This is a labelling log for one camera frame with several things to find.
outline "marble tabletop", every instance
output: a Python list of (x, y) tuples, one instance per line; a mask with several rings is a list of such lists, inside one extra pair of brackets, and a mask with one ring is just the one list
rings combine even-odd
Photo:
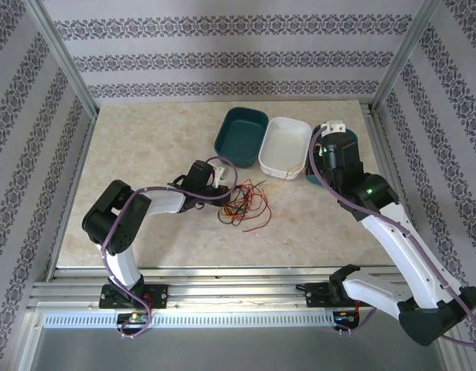
[[(100, 266), (100, 253), (81, 221), (115, 179), (131, 186), (164, 185), (186, 174), (192, 163), (215, 155), (213, 144), (232, 107), (249, 107), (269, 118), (292, 117), (312, 127), (343, 119), (359, 138), (365, 170), (378, 172), (357, 100), (111, 104), (100, 110), (59, 255), (59, 267)], [(233, 181), (233, 172), (224, 184)], [(239, 181), (267, 180), (272, 219), (263, 229), (242, 230), (264, 219), (227, 226), (217, 208), (148, 216), (133, 243), (139, 267), (327, 266), (392, 264), (360, 223), (322, 187), (303, 174), (282, 181), (265, 175), (258, 161), (239, 169)]]

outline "striped wallpaper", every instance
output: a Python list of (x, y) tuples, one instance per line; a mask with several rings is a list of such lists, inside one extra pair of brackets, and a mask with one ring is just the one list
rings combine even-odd
[[(476, 0), (444, 0), (381, 111), (413, 223), (476, 286)], [(475, 325), (459, 325), (476, 341)], [(466, 348), (476, 370), (476, 348)]]
[(90, 119), (19, 0), (0, 0), (0, 369), (59, 232)]
[(45, 0), (98, 104), (375, 93), (420, 0)]

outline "red wire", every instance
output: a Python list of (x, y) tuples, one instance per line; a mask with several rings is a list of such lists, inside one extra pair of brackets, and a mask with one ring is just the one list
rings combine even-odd
[(142, 298), (143, 299), (148, 298), (150, 300), (149, 303), (148, 303), (148, 306), (149, 306), (149, 308), (152, 308), (152, 305), (154, 304), (154, 299), (152, 298), (152, 296), (149, 295), (149, 294), (144, 294), (144, 296), (142, 296)]
[[(227, 203), (219, 212), (225, 216), (231, 216), (235, 220), (243, 221), (258, 218), (259, 216), (263, 215), (266, 210), (268, 210), (269, 218), (265, 223), (250, 230), (243, 230), (243, 232), (251, 232), (253, 230), (264, 228), (272, 218), (272, 210), (270, 209), (265, 193), (258, 189), (257, 185), (254, 185), (250, 179), (247, 179), (242, 184), (237, 185), (235, 190), (238, 192), (243, 192), (246, 190), (243, 192), (245, 196), (242, 199)], [(260, 202), (257, 206), (253, 206), (254, 200), (257, 198), (260, 199)]]
[(355, 318), (360, 316), (359, 309), (360, 309), (360, 301), (355, 300)]

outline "gray floor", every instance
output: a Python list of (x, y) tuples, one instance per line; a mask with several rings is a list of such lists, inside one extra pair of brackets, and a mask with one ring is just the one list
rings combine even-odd
[(436, 346), (413, 343), (376, 315), (351, 338), (319, 328), (152, 329), (135, 340), (113, 329), (42, 331), (33, 370), (408, 370), (445, 369)]

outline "purple cable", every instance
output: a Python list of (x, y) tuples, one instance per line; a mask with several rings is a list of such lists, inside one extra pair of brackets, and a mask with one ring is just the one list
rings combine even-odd
[(357, 332), (359, 329), (361, 329), (363, 326), (365, 326), (367, 324), (367, 322), (374, 316), (374, 314), (376, 313), (377, 311), (377, 308), (372, 308), (370, 309), (370, 312), (367, 314), (367, 316), (363, 319), (362, 323), (359, 324), (358, 326), (356, 326), (353, 330), (352, 330), (352, 334), (354, 334), (355, 332)]
[(133, 201), (133, 199), (135, 198), (136, 195), (138, 195), (139, 193), (143, 193), (143, 192), (148, 192), (148, 191), (172, 191), (172, 192), (177, 192), (177, 193), (183, 193), (185, 195), (188, 195), (188, 196), (193, 196), (193, 197), (198, 197), (200, 199), (222, 199), (228, 195), (230, 195), (233, 190), (235, 189), (236, 187), (236, 184), (238, 183), (238, 170), (236, 169), (236, 166), (230, 161), (228, 160), (227, 158), (224, 158), (224, 157), (221, 157), (221, 156), (214, 156), (214, 157), (211, 157), (211, 158), (208, 158), (206, 160), (206, 162), (209, 162), (211, 160), (214, 160), (214, 159), (219, 159), (221, 160), (222, 162), (225, 162), (226, 164), (230, 165), (234, 172), (235, 172), (235, 179), (234, 179), (234, 182), (233, 182), (233, 186), (231, 188), (229, 188), (228, 192), (222, 194), (221, 196), (201, 196), (201, 195), (198, 195), (196, 193), (192, 193), (192, 192), (188, 192), (188, 191), (185, 191), (183, 189), (175, 189), (175, 188), (170, 188), (170, 187), (162, 187), (162, 186), (153, 186), (153, 187), (147, 187), (147, 188), (140, 188), (140, 189), (137, 189), (136, 191), (134, 191), (130, 197), (128, 197), (127, 199), (127, 202), (123, 205), (123, 207), (121, 208), (120, 210), (120, 213), (117, 215), (117, 218), (116, 220), (114, 221), (113, 225), (111, 226), (111, 229), (109, 230), (109, 233), (107, 234), (106, 236), (106, 239), (104, 240), (104, 242), (102, 243), (102, 246), (100, 247), (100, 254), (102, 255), (102, 262), (104, 263), (104, 267), (106, 268), (106, 271), (107, 271), (107, 274), (109, 276), (109, 278), (125, 293), (127, 294), (128, 296), (130, 296), (131, 298), (135, 299), (136, 301), (138, 301), (140, 304), (143, 305), (143, 307), (145, 308), (145, 311), (147, 311), (147, 322), (145, 323), (145, 325), (143, 327), (140, 327), (138, 329), (138, 331), (132, 335), (126, 335), (124, 332), (123, 332), (123, 329), (124, 329), (124, 326), (121, 326), (120, 328), (120, 333), (121, 333), (121, 336), (122, 337), (125, 337), (125, 336), (128, 336), (130, 337), (131, 339), (132, 338), (135, 338), (139, 335), (141, 335), (143, 332), (145, 332), (148, 327), (151, 325), (151, 322), (152, 322), (152, 310), (151, 308), (149, 307), (149, 305), (141, 298), (139, 298), (137, 295), (133, 294), (130, 290), (128, 290), (121, 282), (120, 280), (118, 280), (115, 276), (114, 276), (114, 273), (113, 271), (111, 270), (111, 268), (109, 267), (109, 263), (107, 262), (107, 245), (110, 243), (111, 241), (111, 238), (113, 238), (113, 235), (114, 235), (114, 231), (116, 230), (118, 224), (120, 223), (121, 219), (123, 218), (123, 215), (124, 213), (126, 212), (127, 208), (130, 206), (131, 204), (131, 201)]
[[(352, 203), (350, 200), (348, 200), (345, 197), (338, 194), (333, 188), (331, 188), (331, 186), (324, 180), (324, 178), (322, 178), (320, 172), (317, 169), (317, 166), (315, 165), (314, 150), (315, 150), (315, 143), (317, 142), (318, 137), (321, 135), (321, 133), (325, 129), (327, 129), (327, 128), (323, 127), (323, 128), (321, 128), (321, 130), (319, 130), (317, 133), (315, 133), (314, 137), (311, 139), (310, 147), (308, 149), (308, 159), (310, 160), (312, 170), (314, 171), (314, 174), (317, 177), (318, 181), (324, 186), (325, 189), (327, 189), (327, 191), (329, 193), (331, 193), (336, 199), (338, 199), (339, 201), (341, 201), (345, 205), (350, 206), (353, 209), (358, 210), (362, 213), (372, 215), (376, 218), (379, 218), (383, 222), (388, 223), (391, 226), (394, 226), (394, 228), (398, 229), (398, 231), (400, 231), (401, 233), (404, 233), (407, 236), (407, 238), (413, 243), (415, 248), (418, 250), (418, 253), (422, 257), (422, 259), (425, 261), (425, 263), (428, 265), (430, 270), (436, 275), (437, 280), (439, 280), (439, 282), (443, 285), (443, 287), (446, 289), (446, 291), (449, 293), (449, 295), (454, 300), (456, 300), (456, 302), (463, 308), (463, 310), (467, 314), (467, 316), (469, 318), (471, 318), (471, 320), (474, 322), (474, 324), (476, 324), (476, 315), (461, 300), (461, 298), (458, 296), (458, 294), (456, 294), (454, 292), (454, 290), (449, 286), (449, 282), (446, 281), (444, 276), (434, 266), (434, 263), (432, 262), (432, 260), (428, 257), (428, 255), (425, 253), (425, 251), (423, 250), (423, 248), (420, 245), (420, 243), (418, 242), (418, 240), (410, 233), (409, 230), (407, 230), (404, 226), (398, 224), (394, 220), (388, 218), (387, 216), (384, 216), (380, 213), (376, 213), (375, 211), (369, 210), (365, 207), (362, 207), (362, 206), (359, 206), (359, 205), (356, 205), (356, 204)], [(367, 320), (372, 317), (371, 314), (373, 315), (372, 312), (369, 313), (369, 315), (365, 318), (365, 320), (356, 329), (360, 329), (367, 322)], [(476, 346), (476, 342), (463, 342), (461, 340), (453, 339), (453, 338), (450, 338), (449, 336), (445, 336), (445, 335), (443, 335), (442, 338), (446, 339), (450, 342), (453, 342), (454, 344), (458, 344), (458, 345), (462, 345), (462, 346)]]

